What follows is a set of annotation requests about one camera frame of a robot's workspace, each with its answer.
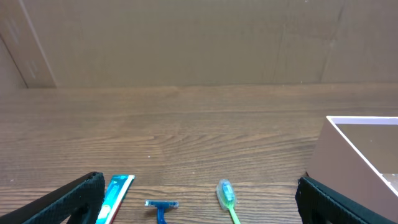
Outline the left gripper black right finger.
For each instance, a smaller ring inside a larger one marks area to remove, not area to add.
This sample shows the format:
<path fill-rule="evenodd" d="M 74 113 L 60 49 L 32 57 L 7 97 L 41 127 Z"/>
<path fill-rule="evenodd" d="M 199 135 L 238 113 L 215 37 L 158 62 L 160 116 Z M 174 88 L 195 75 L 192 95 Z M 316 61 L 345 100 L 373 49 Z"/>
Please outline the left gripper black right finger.
<path fill-rule="evenodd" d="M 394 224 L 311 177 L 301 177 L 295 194 L 303 224 Z"/>

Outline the green toothbrush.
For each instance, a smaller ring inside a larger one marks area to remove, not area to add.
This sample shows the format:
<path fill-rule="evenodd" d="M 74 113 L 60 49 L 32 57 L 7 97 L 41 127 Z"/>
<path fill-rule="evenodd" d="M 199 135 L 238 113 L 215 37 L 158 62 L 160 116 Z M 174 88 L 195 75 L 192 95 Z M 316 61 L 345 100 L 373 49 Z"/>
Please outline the green toothbrush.
<path fill-rule="evenodd" d="M 216 195 L 220 207 L 223 210 L 229 211 L 233 223 L 240 224 L 241 222 L 239 221 L 239 218 L 234 210 L 236 205 L 236 194 L 231 182 L 227 179 L 221 179 L 216 186 Z"/>

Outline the blue disposable razor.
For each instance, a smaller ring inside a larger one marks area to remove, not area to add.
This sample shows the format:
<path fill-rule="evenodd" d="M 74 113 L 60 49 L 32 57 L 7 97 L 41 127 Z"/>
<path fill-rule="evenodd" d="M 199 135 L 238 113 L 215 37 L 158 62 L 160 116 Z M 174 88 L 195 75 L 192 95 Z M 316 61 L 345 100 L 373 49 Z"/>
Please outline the blue disposable razor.
<path fill-rule="evenodd" d="M 170 208 L 178 208 L 179 203 L 176 201 L 146 200 L 145 206 L 156 208 L 157 224 L 167 224 L 165 221 L 165 211 Z"/>

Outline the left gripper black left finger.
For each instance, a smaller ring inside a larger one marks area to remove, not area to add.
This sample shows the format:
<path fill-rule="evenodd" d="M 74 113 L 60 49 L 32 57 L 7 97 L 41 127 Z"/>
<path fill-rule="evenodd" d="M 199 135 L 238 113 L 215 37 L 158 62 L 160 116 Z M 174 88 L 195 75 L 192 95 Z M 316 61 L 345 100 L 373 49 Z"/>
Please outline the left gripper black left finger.
<path fill-rule="evenodd" d="M 105 196 L 101 172 L 89 172 L 53 192 L 1 217 L 1 223 L 92 224 Z"/>

